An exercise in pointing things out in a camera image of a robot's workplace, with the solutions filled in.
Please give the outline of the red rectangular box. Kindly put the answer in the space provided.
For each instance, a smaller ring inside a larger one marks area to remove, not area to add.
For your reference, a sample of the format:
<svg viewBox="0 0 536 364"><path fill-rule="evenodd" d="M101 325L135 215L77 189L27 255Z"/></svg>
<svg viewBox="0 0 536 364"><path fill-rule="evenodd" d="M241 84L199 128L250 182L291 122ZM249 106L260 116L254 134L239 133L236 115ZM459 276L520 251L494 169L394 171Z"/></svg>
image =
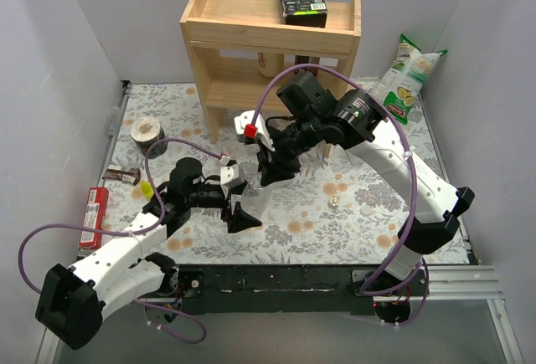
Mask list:
<svg viewBox="0 0 536 364"><path fill-rule="evenodd" d="M92 187L89 190L83 226L102 230L106 215L109 192L105 187ZM82 231L79 239L81 249L95 250L102 244L102 234Z"/></svg>

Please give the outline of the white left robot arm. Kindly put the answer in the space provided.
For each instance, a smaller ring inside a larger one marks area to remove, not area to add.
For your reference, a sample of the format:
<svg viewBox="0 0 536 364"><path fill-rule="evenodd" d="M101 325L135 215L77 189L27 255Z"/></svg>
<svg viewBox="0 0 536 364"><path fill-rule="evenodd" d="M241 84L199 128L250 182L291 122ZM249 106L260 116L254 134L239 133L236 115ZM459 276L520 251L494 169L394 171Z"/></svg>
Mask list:
<svg viewBox="0 0 536 364"><path fill-rule="evenodd" d="M177 161L168 181L128 227L86 258L65 267L56 264L44 278L36 320L73 350L85 346L108 316L146 294L180 295L179 267L154 247L166 241L195 208L216 208L229 233L260 226L233 197L247 181L242 167L220 158L219 174L205 177L194 158Z"/></svg>

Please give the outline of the brown chocolate bar wrapper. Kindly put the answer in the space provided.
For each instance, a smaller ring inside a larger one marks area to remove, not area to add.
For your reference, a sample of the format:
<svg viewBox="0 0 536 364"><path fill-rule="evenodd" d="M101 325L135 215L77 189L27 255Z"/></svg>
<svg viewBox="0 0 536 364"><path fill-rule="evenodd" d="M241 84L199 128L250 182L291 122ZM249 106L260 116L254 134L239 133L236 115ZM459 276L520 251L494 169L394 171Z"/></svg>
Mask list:
<svg viewBox="0 0 536 364"><path fill-rule="evenodd" d="M139 168L109 166L101 177L103 180L114 180L136 186L141 181Z"/></svg>

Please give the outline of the floral patterned table mat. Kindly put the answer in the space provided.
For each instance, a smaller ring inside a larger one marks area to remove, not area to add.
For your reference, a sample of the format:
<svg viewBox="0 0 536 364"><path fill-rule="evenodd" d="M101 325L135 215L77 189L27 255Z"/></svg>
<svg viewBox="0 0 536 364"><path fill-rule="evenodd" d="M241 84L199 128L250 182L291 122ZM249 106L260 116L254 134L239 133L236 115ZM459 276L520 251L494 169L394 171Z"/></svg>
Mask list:
<svg viewBox="0 0 536 364"><path fill-rule="evenodd" d="M143 162L130 136L131 125L153 116L174 138L167 151ZM247 175L256 170L255 147L240 144L231 120L211 144L192 84L133 85L111 163L139 168L156 183L167 180L178 159L200 160L215 174L213 152L229 153ZM301 157L301 172L288 185L273 186L262 225L231 235L213 209L195 209L191 218L159 250L181 264L379 264L395 244L408 215L404 200L368 165L351 163L333 148L329 156L313 149ZM331 208L331 197L340 204ZM373 209L370 216L360 212Z"/></svg>

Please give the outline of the tape roll with black band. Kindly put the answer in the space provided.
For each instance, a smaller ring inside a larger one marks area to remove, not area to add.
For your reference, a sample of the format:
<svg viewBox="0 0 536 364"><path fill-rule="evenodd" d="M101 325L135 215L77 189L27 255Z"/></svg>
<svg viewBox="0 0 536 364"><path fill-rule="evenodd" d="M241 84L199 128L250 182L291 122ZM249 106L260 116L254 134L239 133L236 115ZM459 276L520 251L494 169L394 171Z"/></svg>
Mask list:
<svg viewBox="0 0 536 364"><path fill-rule="evenodd" d="M143 156L154 159L163 155L168 144L163 142L150 150L157 141L165 138L165 132L161 123L152 116L143 116L137 119L130 129L130 136L136 143Z"/></svg>

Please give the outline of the light wooden shelf unit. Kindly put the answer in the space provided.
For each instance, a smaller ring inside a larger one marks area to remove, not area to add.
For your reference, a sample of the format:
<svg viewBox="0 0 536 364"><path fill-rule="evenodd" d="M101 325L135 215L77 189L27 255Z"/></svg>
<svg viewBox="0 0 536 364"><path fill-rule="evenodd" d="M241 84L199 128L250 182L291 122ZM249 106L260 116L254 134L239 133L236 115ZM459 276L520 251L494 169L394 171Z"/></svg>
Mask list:
<svg viewBox="0 0 536 364"><path fill-rule="evenodd" d="M189 0L180 19L209 139L219 138L228 110L253 110L269 84L256 58L223 50L335 59L350 76L362 34L362 0L329 2L324 28L285 25L277 0Z"/></svg>

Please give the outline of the cream bottle on shelf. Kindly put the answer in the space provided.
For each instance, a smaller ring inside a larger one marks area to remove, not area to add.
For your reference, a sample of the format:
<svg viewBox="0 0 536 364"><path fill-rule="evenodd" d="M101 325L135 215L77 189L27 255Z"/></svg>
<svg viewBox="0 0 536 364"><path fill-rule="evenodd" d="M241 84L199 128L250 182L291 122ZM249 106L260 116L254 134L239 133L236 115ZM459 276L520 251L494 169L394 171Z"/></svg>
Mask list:
<svg viewBox="0 0 536 364"><path fill-rule="evenodd" d="M284 68L284 55L266 52L258 53L258 71L266 78L274 78Z"/></svg>

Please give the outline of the white bottle cap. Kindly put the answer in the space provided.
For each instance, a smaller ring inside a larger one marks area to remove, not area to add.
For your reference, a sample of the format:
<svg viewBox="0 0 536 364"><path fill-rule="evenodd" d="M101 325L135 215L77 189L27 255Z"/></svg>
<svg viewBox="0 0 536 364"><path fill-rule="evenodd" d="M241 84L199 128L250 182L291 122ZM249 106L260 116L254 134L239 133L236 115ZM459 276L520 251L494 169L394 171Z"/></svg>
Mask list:
<svg viewBox="0 0 536 364"><path fill-rule="evenodd" d="M370 216L372 213L373 213L373 209L368 206L368 205L363 205L361 208L360 208L360 212L362 215L364 216Z"/></svg>

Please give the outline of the small metallic bottle cap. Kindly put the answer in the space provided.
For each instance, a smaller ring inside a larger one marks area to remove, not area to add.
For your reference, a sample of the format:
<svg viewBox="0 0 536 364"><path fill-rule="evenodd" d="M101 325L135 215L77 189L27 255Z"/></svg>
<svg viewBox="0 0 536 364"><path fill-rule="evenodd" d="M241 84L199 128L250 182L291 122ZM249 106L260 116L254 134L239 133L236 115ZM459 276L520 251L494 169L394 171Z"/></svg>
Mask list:
<svg viewBox="0 0 536 364"><path fill-rule="evenodd" d="M336 208L336 207L338 207L339 204L340 204L340 198L339 198L339 197L335 197L335 196L333 196L333 197L331 197L331 198L329 199L328 204L329 204L329 206L330 206L331 208Z"/></svg>

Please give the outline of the yellow-green glue bottle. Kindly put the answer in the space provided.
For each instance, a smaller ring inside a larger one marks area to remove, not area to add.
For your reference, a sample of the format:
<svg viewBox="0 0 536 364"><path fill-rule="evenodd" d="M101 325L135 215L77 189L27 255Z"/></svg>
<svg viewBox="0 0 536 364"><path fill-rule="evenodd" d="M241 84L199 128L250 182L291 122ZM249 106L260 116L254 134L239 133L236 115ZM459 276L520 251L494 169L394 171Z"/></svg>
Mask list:
<svg viewBox="0 0 536 364"><path fill-rule="evenodd" d="M154 195L153 187L151 186L151 184L149 182L141 180L139 186L142 196L146 200L150 201Z"/></svg>

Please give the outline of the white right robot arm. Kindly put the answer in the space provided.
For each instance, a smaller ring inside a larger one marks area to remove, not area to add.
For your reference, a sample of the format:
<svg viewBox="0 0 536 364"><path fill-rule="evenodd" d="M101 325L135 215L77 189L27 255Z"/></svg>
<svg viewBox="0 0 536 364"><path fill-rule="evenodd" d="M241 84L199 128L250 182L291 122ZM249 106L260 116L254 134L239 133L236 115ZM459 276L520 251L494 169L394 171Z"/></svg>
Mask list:
<svg viewBox="0 0 536 364"><path fill-rule="evenodd" d="M423 265L424 256L452 241L459 217L471 206L475 193L437 176L411 150L400 123L362 87L332 70L332 75L352 87L336 99L305 65L299 68L300 73L276 92L291 113L290 125L278 131L255 109L245 127L245 135L260 146L261 183L268 186L292 179L300 170L299 156L322 141L367 163L405 200L409 214L397 243L362 281L359 292L397 295Z"/></svg>

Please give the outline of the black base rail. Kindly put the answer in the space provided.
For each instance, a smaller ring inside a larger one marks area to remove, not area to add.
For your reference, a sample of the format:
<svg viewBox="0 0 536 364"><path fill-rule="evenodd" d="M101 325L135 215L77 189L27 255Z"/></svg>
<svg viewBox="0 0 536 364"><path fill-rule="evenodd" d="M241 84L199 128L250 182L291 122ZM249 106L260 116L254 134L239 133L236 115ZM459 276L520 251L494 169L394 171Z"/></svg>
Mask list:
<svg viewBox="0 0 536 364"><path fill-rule="evenodd" d="M376 267L352 264L186 264L178 273L178 290L168 296L155 292L143 300L170 304L179 300L190 315L223 313L346 312L374 315L377 303L400 305L424 295L421 270L403 298L373 298L359 289Z"/></svg>

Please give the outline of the green chips bag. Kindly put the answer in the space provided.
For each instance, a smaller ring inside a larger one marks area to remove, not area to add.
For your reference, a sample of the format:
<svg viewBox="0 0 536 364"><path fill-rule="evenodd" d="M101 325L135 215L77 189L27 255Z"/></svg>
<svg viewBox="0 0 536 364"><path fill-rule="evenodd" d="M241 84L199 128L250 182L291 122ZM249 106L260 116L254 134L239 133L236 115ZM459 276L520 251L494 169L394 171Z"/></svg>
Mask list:
<svg viewBox="0 0 536 364"><path fill-rule="evenodd" d="M399 36L394 62L369 93L381 102L398 122L406 125L421 88L440 58L447 53L447 49L423 53L402 33Z"/></svg>

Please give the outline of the clear Pocari Sweat bottle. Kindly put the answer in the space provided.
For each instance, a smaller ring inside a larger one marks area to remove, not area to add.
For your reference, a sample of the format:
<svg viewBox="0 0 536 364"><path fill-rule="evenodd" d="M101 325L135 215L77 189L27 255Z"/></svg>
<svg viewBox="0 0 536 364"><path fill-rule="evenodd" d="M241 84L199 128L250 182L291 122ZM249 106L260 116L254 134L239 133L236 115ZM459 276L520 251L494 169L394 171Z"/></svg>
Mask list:
<svg viewBox="0 0 536 364"><path fill-rule="evenodd" d="M270 186L262 186L261 173L256 173L242 192L241 207L249 215L261 219L263 212L268 206L272 189Z"/></svg>

